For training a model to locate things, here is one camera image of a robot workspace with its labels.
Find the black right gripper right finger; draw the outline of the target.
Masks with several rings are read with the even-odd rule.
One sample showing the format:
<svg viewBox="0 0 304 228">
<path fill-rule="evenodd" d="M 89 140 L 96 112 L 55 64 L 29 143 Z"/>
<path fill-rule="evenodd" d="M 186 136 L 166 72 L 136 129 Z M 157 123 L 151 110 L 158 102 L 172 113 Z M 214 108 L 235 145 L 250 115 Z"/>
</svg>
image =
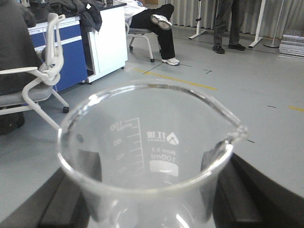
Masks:
<svg viewBox="0 0 304 228">
<path fill-rule="evenodd" d="M 302 228 L 304 199 L 235 153 L 200 189 L 218 228 Z"/>
</svg>

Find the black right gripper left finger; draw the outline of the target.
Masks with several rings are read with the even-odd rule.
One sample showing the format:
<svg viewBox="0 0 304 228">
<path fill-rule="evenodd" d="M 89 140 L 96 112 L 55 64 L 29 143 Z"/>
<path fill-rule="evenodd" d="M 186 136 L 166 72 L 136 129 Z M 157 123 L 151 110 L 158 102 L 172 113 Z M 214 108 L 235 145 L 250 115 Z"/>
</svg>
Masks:
<svg viewBox="0 0 304 228">
<path fill-rule="evenodd" d="M 62 168 L 13 211 L 2 228 L 86 228 L 100 198 L 81 190 Z"/>
</svg>

